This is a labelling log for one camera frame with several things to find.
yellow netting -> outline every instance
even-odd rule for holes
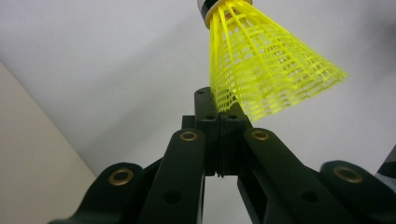
[[[210,85],[219,112],[239,103],[256,120],[347,76],[243,0],[219,4],[210,34]]]

badminton birdie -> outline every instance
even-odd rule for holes
[[[210,86],[219,112],[238,103],[257,120],[347,76],[251,0],[198,0],[198,8],[210,30]]]

shuttlecock cork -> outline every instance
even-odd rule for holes
[[[198,8],[210,30],[210,86],[219,112],[239,103],[257,120],[347,76],[249,0],[198,0]]]

shuttlecock skirt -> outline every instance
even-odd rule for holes
[[[347,76],[243,0],[219,4],[210,34],[210,85],[219,112],[239,103],[256,120]]]

white surface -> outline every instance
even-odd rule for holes
[[[375,173],[396,144],[396,2],[254,6],[350,74],[254,125],[275,132],[315,169],[345,160]],[[208,37],[195,0],[0,3],[0,61],[96,174],[119,161],[147,166],[163,155],[181,116],[193,114],[192,93],[208,85]],[[229,188],[225,196],[240,197]],[[210,190],[206,223],[248,220],[245,211],[220,211]]]
[[[0,63],[0,223],[42,224],[76,210],[93,173]]]

